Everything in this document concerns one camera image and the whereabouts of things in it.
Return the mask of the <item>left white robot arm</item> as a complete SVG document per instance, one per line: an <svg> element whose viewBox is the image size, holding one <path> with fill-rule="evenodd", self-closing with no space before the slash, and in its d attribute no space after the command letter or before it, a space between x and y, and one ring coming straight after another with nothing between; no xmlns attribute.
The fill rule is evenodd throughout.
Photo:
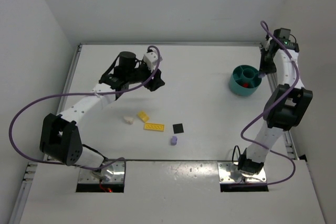
<svg viewBox="0 0 336 224"><path fill-rule="evenodd" d="M136 89L145 87L151 92L164 86L159 69L161 60L156 46L148 46L141 60L133 52L120 52L90 93L59 114L51 113L44 118L40 151L66 166L104 168L106 157L83 144L80 132L93 114L132 91L130 85Z"/></svg>

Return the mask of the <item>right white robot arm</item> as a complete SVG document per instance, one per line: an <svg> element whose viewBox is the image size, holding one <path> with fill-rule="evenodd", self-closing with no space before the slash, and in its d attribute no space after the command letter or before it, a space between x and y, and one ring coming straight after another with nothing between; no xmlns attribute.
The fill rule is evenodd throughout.
<svg viewBox="0 0 336 224"><path fill-rule="evenodd" d="M312 91L300 80L299 45L290 37L290 29L276 29L261 50L259 73L275 73L278 85L261 114L263 125L256 138L239 156L237 168L242 173L254 175L262 170L276 141L301 122L312 101Z"/></svg>

